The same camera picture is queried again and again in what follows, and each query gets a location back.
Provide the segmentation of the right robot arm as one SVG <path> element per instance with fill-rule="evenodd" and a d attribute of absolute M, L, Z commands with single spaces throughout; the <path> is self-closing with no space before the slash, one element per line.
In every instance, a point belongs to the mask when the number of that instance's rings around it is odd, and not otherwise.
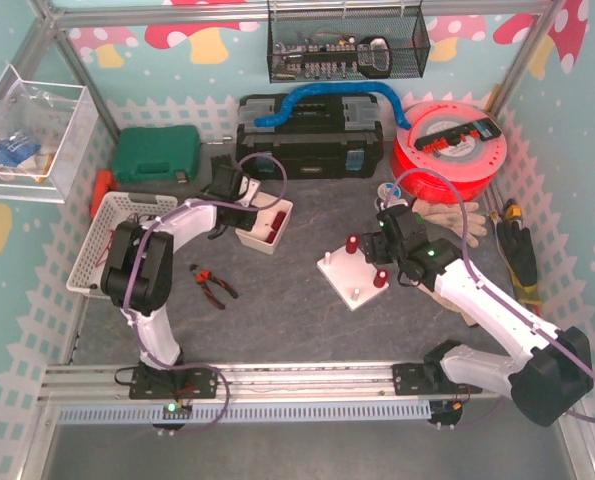
<path fill-rule="evenodd" d="M 394 264 L 402 286 L 424 287 L 471 317 L 504 349 L 496 355 L 446 340 L 421 364 L 434 391 L 469 385 L 513 401 L 539 426 L 553 424 L 594 387 L 589 340 L 540 319 L 486 279 L 451 241 L 429 240 L 403 204 L 380 209 L 379 231 L 363 236 L 370 263 Z"/>

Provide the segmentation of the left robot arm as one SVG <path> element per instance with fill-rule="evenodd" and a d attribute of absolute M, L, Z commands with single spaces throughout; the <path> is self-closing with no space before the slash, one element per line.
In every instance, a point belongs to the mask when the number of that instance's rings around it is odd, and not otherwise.
<path fill-rule="evenodd" d="M 115 228 L 100 280 L 101 291 L 120 309 L 136 336 L 140 361 L 156 370 L 182 362 L 168 319 L 174 254 L 193 239 L 259 211 L 251 205 L 261 182 L 236 170 L 235 187 L 214 179 L 195 198 L 150 221 Z"/>

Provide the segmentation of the white plastic parts bin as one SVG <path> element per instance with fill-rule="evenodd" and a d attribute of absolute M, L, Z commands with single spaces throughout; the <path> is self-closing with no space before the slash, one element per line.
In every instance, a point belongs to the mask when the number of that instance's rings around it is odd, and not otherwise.
<path fill-rule="evenodd" d="M 286 228 L 289 223 L 291 213 L 293 209 L 293 203 L 286 199 L 281 199 L 276 205 L 272 208 L 266 210 L 258 211 L 257 221 L 251 231 L 244 231 L 241 229 L 236 229 L 235 234 L 237 235 L 239 241 L 242 245 L 257 250 L 259 252 L 272 255 Z M 272 244 L 268 244 L 266 242 L 266 237 L 270 233 L 270 225 L 275 217 L 275 215 L 279 211 L 286 211 L 287 217 L 281 226 L 277 237 L 275 238 Z"/>

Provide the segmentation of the large red spring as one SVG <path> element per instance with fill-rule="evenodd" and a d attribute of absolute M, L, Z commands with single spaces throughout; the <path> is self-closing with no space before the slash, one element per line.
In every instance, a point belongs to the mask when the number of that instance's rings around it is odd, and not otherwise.
<path fill-rule="evenodd" d="M 389 273 L 386 270 L 377 270 L 373 279 L 373 286 L 377 289 L 385 287 L 388 282 L 388 278 Z"/>
<path fill-rule="evenodd" d="M 358 251 L 359 246 L 359 238 L 357 235 L 349 235 L 346 244 L 345 244 L 345 251 L 349 255 L 353 255 Z"/>

